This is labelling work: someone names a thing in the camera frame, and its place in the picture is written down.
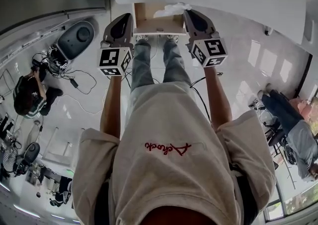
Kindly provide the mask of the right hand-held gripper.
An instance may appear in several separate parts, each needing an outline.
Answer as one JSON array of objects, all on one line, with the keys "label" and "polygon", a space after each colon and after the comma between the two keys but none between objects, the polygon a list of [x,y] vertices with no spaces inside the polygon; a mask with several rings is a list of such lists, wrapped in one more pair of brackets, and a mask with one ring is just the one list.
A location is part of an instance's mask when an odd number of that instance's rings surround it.
[{"label": "right hand-held gripper", "polygon": [[220,66],[228,56],[225,40],[219,36],[211,19],[196,10],[185,10],[184,24],[189,34],[186,45],[192,57],[204,67]]}]

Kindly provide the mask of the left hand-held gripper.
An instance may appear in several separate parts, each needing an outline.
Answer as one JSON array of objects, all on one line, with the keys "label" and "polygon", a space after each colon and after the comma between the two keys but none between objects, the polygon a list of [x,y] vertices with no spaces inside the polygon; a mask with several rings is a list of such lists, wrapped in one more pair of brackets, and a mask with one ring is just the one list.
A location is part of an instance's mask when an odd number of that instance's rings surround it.
[{"label": "left hand-held gripper", "polygon": [[97,60],[97,68],[102,74],[107,77],[125,74],[133,59],[132,35],[133,17],[130,13],[117,17],[107,25]]}]

